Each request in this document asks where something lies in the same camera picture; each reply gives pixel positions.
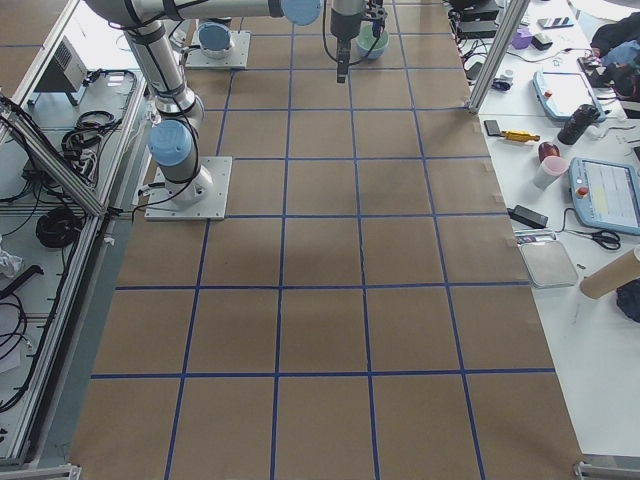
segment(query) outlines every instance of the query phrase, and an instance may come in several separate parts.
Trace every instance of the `smartphone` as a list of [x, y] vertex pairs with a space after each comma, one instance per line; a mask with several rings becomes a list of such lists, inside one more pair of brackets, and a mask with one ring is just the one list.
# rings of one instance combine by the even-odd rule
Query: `smartphone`
[[485, 120], [484, 128], [487, 131], [487, 135], [490, 137], [500, 137], [502, 136], [502, 130], [498, 126], [498, 122], [495, 120]]
[[542, 28], [564, 28], [572, 27], [573, 20], [569, 17], [540, 18], [538, 25]]

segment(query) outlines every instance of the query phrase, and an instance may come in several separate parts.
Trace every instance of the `white cup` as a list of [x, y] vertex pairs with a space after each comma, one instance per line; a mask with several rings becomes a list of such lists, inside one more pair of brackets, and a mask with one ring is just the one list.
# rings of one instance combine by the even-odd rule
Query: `white cup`
[[568, 160], [555, 155], [549, 155], [540, 163], [540, 167], [535, 177], [533, 177], [533, 184], [540, 190], [544, 190], [560, 178], [568, 169]]

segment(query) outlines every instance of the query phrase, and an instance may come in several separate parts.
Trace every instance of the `black box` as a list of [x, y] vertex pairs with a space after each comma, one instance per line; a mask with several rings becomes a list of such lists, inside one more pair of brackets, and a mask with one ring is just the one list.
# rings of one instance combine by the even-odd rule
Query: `black box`
[[481, 20], [479, 22], [462, 22], [458, 36], [463, 39], [474, 38], [493, 38], [496, 36], [498, 27], [490, 20]]
[[500, 9], [495, 0], [483, 0], [460, 12], [460, 21], [474, 22], [476, 20], [495, 20]]

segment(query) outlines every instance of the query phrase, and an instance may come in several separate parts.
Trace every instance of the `plastic container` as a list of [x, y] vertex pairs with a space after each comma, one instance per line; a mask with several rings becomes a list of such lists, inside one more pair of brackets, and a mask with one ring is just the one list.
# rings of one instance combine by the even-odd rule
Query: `plastic container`
[[533, 184], [540, 190], [544, 190], [560, 178], [568, 169], [569, 161], [567, 159], [549, 155], [542, 161], [540, 167], [538, 167], [536, 176], [533, 177]]
[[[361, 57], [364, 57], [367, 54], [375, 41], [376, 38], [373, 36], [371, 24], [364, 25], [360, 29], [360, 34], [356, 37], [356, 46], [358, 47], [358, 52], [360, 53]], [[376, 47], [371, 50], [371, 53], [369, 54], [367, 59], [375, 60], [376, 58], [380, 58], [388, 46], [389, 34], [385, 30], [382, 32], [382, 35], [380, 35], [380, 40], [378, 40]]]

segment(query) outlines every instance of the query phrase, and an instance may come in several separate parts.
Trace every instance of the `grid square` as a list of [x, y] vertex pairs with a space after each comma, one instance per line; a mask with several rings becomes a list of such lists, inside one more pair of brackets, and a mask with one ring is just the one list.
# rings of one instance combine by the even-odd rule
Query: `grid square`
[[43, 45], [67, 3], [49, 0], [42, 8], [40, 0], [2, 0], [0, 45]]
[[249, 48], [249, 68], [288, 69], [291, 65], [291, 37], [290, 36], [260, 36], [251, 37]]
[[295, 70], [293, 75], [293, 108], [349, 108], [349, 88], [336, 83], [334, 70]]
[[487, 478], [573, 478], [582, 460], [553, 373], [472, 375], [471, 401]]
[[282, 221], [228, 218], [211, 226], [203, 285], [278, 285]]
[[229, 108], [289, 108], [289, 72], [237, 71], [233, 75]]
[[374, 370], [460, 367], [444, 288], [372, 289], [367, 305]]
[[462, 73], [462, 62], [451, 34], [403, 34], [402, 46], [409, 68], [455, 68]]
[[360, 285], [358, 225], [352, 219], [289, 219], [286, 285]]
[[354, 108], [411, 108], [403, 70], [354, 70], [350, 76]]
[[272, 413], [272, 379], [187, 380], [170, 478], [269, 478]]
[[187, 70], [187, 83], [207, 109], [222, 109], [227, 104], [231, 73], [213, 70]]
[[366, 371], [362, 291], [285, 291], [281, 342], [280, 371]]
[[39, 52], [40, 47], [0, 47], [2, 62], [11, 65], [11, 68], [0, 69], [0, 87], [3, 94], [8, 97], [14, 95]]
[[438, 213], [506, 211], [490, 158], [429, 160], [427, 169]]
[[418, 112], [418, 124], [428, 157], [490, 156], [478, 118], [466, 109]]
[[[420, 157], [418, 133], [411, 111], [354, 112], [358, 157]], [[393, 125], [382, 129], [379, 125]]]
[[221, 155], [284, 158], [287, 125], [287, 112], [228, 112]]
[[204, 112], [204, 121], [198, 132], [198, 152], [200, 155], [215, 156], [222, 127], [222, 112]]
[[204, 227], [204, 222], [154, 223], [139, 219], [131, 230], [118, 285], [195, 285]]
[[420, 160], [358, 162], [360, 210], [365, 215], [431, 212]]
[[252, 36], [290, 35], [293, 33], [293, 25], [284, 17], [243, 17], [240, 28], [250, 31]]
[[291, 112], [289, 156], [352, 158], [351, 114], [347, 111]]
[[95, 480], [164, 478], [179, 383], [91, 380], [69, 461]]
[[459, 376], [376, 377], [374, 391], [382, 478], [480, 479]]
[[450, 282], [527, 280], [506, 215], [443, 217], [438, 225]]
[[365, 378], [280, 380], [276, 478], [373, 480]]
[[273, 372], [277, 320], [276, 291], [201, 291], [189, 371]]
[[402, 33], [449, 33], [449, 19], [442, 5], [397, 5]]
[[531, 288], [453, 288], [466, 368], [553, 368]]
[[461, 70], [410, 70], [416, 108], [464, 107], [471, 94]]
[[191, 290], [116, 291], [93, 371], [181, 372], [193, 295]]
[[[330, 52], [336, 51], [336, 39], [333, 35], [327, 35], [327, 47]], [[293, 68], [328, 68], [335, 72], [336, 64], [324, 51], [321, 37], [296, 36], [293, 39]]]
[[352, 161], [289, 162], [287, 213], [354, 215], [356, 180]]
[[228, 215], [281, 215], [283, 196], [284, 160], [234, 162]]
[[367, 284], [443, 281], [431, 218], [369, 218], [362, 227]]

